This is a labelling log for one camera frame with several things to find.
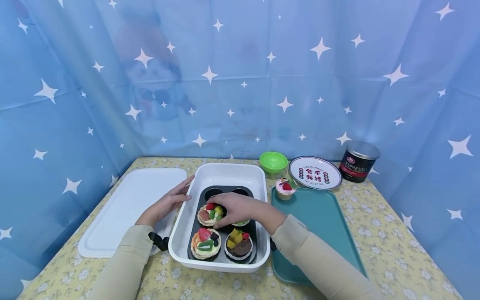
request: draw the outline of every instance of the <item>blue backdrop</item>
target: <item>blue backdrop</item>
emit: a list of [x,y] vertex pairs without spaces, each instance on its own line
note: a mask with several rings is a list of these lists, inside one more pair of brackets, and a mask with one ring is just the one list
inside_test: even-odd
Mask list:
[[138,156],[340,159],[480,293],[480,2],[0,1],[0,299]]

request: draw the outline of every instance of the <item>green bowl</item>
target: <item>green bowl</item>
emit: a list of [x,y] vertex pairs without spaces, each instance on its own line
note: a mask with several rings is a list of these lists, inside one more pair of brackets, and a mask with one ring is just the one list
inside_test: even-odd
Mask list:
[[278,152],[265,152],[260,155],[260,166],[269,174],[277,174],[288,165],[285,155]]

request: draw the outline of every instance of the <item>left hand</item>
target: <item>left hand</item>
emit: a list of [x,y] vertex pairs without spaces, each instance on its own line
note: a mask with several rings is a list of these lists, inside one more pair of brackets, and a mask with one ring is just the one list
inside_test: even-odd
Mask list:
[[190,200],[191,196],[185,195],[188,191],[189,183],[195,175],[191,175],[182,183],[171,189],[157,202],[147,208],[138,218],[135,225],[149,225],[155,227],[161,219],[165,218],[172,210],[177,209],[184,201]]

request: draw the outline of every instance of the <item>silver can lid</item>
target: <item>silver can lid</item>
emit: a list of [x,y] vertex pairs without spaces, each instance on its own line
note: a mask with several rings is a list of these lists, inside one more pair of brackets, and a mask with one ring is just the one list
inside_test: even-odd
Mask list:
[[363,159],[377,159],[380,157],[380,150],[366,142],[351,141],[347,144],[347,150]]

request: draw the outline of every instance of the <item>black muffin tin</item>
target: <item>black muffin tin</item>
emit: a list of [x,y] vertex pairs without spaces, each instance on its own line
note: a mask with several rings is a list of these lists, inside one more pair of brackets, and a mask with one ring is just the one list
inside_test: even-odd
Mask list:
[[[252,191],[247,189],[243,186],[225,186],[225,185],[214,185],[210,186],[202,191],[200,194],[200,200],[198,201],[197,205],[197,213],[195,214],[195,222],[193,223],[192,232],[190,234],[190,242],[188,244],[188,258],[195,259],[199,261],[207,261],[207,262],[216,262],[216,263],[236,263],[236,264],[253,264],[255,262],[255,257],[257,256],[257,228],[256,222],[251,220],[247,225],[242,227],[236,227],[233,225],[227,225],[222,228],[216,229],[220,234],[222,242],[220,244],[220,251],[213,257],[207,259],[198,259],[192,254],[192,250],[190,249],[190,244],[192,243],[193,235],[198,231],[200,228],[212,228],[212,227],[205,227],[200,222],[198,222],[198,212],[200,208],[207,204],[207,200],[215,195],[226,193],[226,192],[234,192],[240,195],[245,195],[253,198]],[[227,209],[222,206],[223,209],[223,216],[227,215]],[[248,232],[250,234],[250,238],[252,239],[252,253],[249,257],[242,261],[236,261],[231,259],[225,254],[225,243],[227,242],[227,236],[233,231],[233,229],[238,228],[243,232]]]

